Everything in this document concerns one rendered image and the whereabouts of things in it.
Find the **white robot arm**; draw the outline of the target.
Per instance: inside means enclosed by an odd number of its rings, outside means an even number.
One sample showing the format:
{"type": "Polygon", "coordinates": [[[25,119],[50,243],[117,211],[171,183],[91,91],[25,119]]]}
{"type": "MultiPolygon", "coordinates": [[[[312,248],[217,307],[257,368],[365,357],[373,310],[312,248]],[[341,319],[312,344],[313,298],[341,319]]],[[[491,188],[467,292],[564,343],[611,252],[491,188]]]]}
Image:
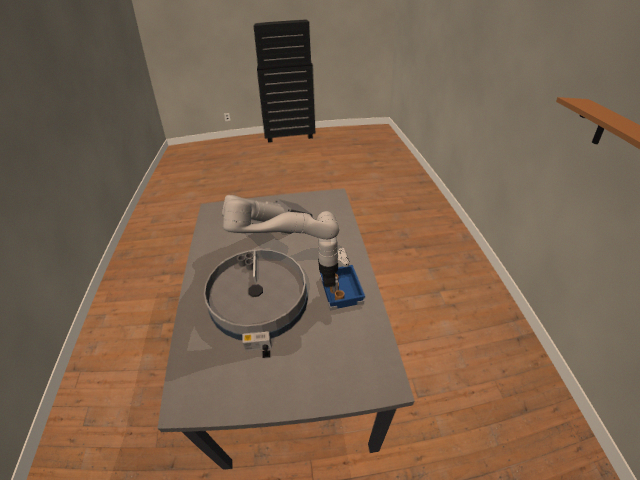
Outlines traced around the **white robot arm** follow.
{"type": "Polygon", "coordinates": [[[324,211],[315,220],[310,214],[285,213],[281,205],[266,203],[227,195],[222,209],[224,230],[232,233],[305,233],[319,239],[321,255],[333,256],[337,253],[339,226],[331,212],[324,211]],[[251,220],[263,223],[251,224],[251,220]]]}

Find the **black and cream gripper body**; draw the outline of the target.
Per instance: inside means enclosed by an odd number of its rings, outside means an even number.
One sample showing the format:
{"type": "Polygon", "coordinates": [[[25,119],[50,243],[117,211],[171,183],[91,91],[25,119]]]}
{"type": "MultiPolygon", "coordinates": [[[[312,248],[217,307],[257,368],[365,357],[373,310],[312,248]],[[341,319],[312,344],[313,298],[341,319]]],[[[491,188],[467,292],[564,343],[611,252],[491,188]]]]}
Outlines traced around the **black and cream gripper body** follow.
{"type": "Polygon", "coordinates": [[[349,259],[344,248],[340,248],[333,256],[323,256],[318,253],[319,271],[322,273],[325,287],[335,286],[335,273],[338,271],[338,263],[344,267],[349,266],[349,259]],[[323,276],[324,275],[324,276],[323,276]]]}

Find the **blue plastic tray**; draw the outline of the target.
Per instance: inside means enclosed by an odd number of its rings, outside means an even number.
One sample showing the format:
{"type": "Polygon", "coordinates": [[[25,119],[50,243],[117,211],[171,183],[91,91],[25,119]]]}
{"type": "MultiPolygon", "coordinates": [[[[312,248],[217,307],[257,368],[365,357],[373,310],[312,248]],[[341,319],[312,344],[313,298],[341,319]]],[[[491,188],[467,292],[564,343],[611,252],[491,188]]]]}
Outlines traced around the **blue plastic tray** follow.
{"type": "Polygon", "coordinates": [[[338,267],[336,274],[338,275],[339,290],[345,293],[345,299],[335,300],[335,293],[330,292],[330,287],[325,287],[324,290],[330,311],[338,308],[364,304],[365,294],[353,265],[349,265],[348,267],[338,267]]]}

